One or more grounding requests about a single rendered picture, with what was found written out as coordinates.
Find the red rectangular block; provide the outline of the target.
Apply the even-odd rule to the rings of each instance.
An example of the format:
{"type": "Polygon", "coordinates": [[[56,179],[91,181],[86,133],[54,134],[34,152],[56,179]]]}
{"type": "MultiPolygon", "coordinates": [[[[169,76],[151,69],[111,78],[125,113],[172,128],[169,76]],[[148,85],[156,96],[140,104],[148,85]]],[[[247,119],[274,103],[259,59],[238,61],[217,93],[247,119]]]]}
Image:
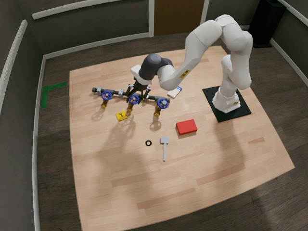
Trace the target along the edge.
{"type": "Polygon", "coordinates": [[[179,135],[196,132],[198,130],[194,119],[178,122],[176,123],[176,126],[178,129],[179,135]]]}

